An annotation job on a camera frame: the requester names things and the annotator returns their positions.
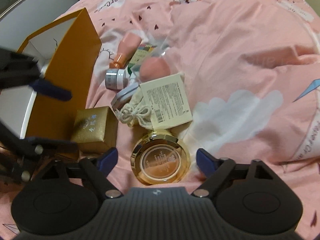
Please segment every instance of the screw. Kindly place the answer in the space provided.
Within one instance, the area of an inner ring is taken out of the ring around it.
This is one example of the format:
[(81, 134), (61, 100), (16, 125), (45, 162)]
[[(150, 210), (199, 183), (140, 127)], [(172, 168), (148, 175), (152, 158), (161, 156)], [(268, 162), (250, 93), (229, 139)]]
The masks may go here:
[(108, 198), (117, 198), (117, 197), (121, 196), (121, 192), (116, 189), (111, 189), (111, 190), (106, 191), (106, 196)]
[(35, 148), (35, 153), (40, 155), (42, 152), (43, 152), (43, 147), (40, 144), (38, 144)]
[(207, 191), (206, 189), (196, 189), (193, 192), (193, 195), (195, 195), (196, 197), (207, 197), (209, 196), (209, 191)]
[(30, 180), (30, 173), (29, 171), (24, 171), (22, 174), (21, 174), (21, 179), (22, 181), (24, 182), (28, 182)]

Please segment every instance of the pink bedsheet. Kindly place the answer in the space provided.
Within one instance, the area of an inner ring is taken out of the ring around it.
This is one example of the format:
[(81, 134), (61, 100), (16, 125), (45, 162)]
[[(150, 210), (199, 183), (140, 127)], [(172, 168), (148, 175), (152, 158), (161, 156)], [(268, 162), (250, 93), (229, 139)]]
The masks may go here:
[[(304, 0), (81, 0), (67, 13), (83, 7), (102, 41), (87, 108), (110, 105), (115, 92), (104, 75), (127, 31), (144, 42), (165, 40), (166, 61), (185, 74), (194, 121), (172, 132), (193, 163), (180, 183), (155, 187), (197, 188), (205, 179), (195, 164), (200, 147), (238, 163), (258, 158), (302, 200), (297, 233), (319, 234), (320, 18)], [(108, 179), (124, 193), (143, 187), (130, 156), (145, 132), (119, 124), (119, 161)], [(1, 194), (4, 239), (15, 235), (7, 214), (16, 192)]]

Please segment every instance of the white cloud print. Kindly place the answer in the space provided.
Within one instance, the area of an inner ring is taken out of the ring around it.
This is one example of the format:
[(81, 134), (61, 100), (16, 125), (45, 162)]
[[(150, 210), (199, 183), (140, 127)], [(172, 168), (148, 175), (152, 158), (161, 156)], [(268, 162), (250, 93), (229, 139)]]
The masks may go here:
[(198, 102), (193, 110), (193, 122), (179, 137), (183, 138), (191, 154), (202, 147), (214, 155), (225, 143), (254, 137), (282, 102), (278, 90), (262, 99), (248, 90), (237, 90), (227, 102), (221, 98), (212, 98), (208, 104)]

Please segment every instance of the pink bottle cap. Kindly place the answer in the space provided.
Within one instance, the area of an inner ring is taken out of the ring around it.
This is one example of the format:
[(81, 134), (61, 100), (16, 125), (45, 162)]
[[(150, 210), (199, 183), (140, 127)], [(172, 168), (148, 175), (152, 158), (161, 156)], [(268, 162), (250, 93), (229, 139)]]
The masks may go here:
[(125, 63), (133, 56), (142, 39), (134, 33), (126, 33), (119, 43), (115, 60), (109, 64), (110, 68), (124, 68)]

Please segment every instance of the white wall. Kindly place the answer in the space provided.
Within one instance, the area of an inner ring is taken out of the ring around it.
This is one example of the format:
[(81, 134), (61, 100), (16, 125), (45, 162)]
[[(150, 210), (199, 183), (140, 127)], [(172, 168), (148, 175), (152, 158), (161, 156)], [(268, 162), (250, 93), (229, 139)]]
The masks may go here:
[[(77, 1), (23, 0), (0, 18), (0, 46), (17, 50), (28, 35), (54, 21)], [(17, 135), (30, 96), (28, 87), (3, 90), (0, 95), (0, 119)]]

